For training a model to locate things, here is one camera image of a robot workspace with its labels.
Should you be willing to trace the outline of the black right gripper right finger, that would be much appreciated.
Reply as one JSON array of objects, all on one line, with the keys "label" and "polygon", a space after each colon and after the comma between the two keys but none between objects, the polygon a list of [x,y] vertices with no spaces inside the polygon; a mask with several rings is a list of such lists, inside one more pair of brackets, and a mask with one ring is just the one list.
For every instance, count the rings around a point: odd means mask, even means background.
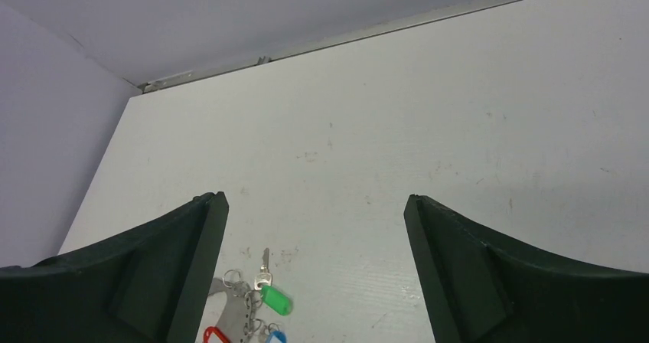
[{"label": "black right gripper right finger", "polygon": [[437,342],[646,342],[648,276],[560,256],[424,195],[403,213]]}]

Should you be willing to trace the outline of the green key tag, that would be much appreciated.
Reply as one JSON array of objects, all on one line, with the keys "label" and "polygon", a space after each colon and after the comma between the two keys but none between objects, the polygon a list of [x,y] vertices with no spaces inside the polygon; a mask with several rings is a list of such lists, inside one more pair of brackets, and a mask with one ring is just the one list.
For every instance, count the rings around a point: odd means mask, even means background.
[{"label": "green key tag", "polygon": [[292,312],[292,300],[281,290],[271,285],[264,285],[260,290],[261,300],[271,310],[281,316],[287,316]]}]

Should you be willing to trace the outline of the metal carabiner keyring with keys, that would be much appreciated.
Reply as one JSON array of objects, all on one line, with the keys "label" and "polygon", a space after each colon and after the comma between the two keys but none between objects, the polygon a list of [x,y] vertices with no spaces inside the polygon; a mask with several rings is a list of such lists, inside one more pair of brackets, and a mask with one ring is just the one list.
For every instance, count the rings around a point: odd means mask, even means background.
[{"label": "metal carabiner keyring with keys", "polygon": [[260,290],[272,282],[269,256],[269,249],[264,249],[262,266],[253,284],[244,280],[239,269],[229,269],[212,280],[208,295],[223,293],[226,300],[217,322],[210,326],[217,326],[230,342],[251,342],[253,338],[265,342],[269,335],[268,325],[256,317],[262,305]]}]

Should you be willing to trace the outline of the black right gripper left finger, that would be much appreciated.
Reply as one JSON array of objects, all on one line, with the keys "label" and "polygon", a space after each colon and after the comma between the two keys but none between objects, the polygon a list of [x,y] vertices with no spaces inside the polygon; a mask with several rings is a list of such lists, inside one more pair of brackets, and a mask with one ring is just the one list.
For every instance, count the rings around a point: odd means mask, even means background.
[{"label": "black right gripper left finger", "polygon": [[145,224],[1,270],[3,342],[192,342],[229,204],[206,193]]}]

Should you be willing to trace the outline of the blue key tag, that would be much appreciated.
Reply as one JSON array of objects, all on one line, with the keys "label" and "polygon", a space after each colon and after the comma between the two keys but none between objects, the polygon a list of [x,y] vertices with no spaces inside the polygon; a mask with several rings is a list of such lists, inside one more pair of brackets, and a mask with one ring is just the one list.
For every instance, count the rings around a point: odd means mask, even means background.
[{"label": "blue key tag", "polygon": [[286,343],[287,337],[284,332],[275,330],[269,333],[265,343]]}]

